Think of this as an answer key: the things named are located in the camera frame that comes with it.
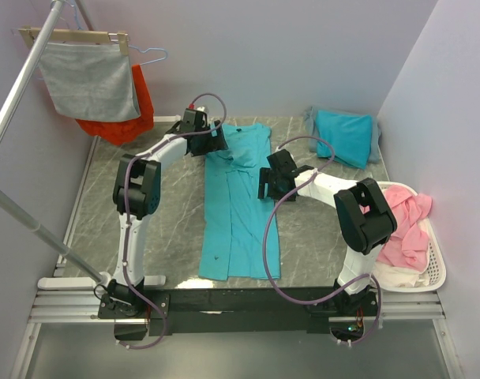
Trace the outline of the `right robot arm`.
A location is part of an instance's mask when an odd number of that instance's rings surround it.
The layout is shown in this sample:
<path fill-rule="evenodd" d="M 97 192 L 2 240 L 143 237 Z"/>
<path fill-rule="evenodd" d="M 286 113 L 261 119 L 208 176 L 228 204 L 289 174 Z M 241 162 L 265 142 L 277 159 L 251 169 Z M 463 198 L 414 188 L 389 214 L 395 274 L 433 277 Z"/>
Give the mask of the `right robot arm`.
<path fill-rule="evenodd" d="M 298 167 L 285 149 L 268 156 L 268 165 L 260 169 L 258 197 L 270 197 L 281 205 L 301 196 L 333 207 L 347 244 L 343 267 L 331 294 L 318 300 L 297 300 L 279 288 L 276 292 L 303 306 L 331 300 L 341 314 L 353 314 L 369 292 L 382 247 L 397 229 L 396 218 L 379 184 L 372 178 L 355 182 L 311 166 Z"/>

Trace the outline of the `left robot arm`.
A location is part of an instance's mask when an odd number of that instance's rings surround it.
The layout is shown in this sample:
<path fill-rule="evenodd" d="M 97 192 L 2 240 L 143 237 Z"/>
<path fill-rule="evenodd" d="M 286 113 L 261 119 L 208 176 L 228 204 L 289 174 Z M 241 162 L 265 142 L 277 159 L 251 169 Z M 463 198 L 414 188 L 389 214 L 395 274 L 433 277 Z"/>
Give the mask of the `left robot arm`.
<path fill-rule="evenodd" d="M 204 156 L 227 149 L 220 121 L 208 120 L 206 107 L 186 108 L 162 137 L 145 151 L 125 154 L 118 166 L 113 202 L 119 215 L 120 239 L 114 274 L 107 285 L 108 298 L 127 317 L 146 307 L 144 252 L 148 224 L 161 200 L 162 173 L 190 154 Z"/>

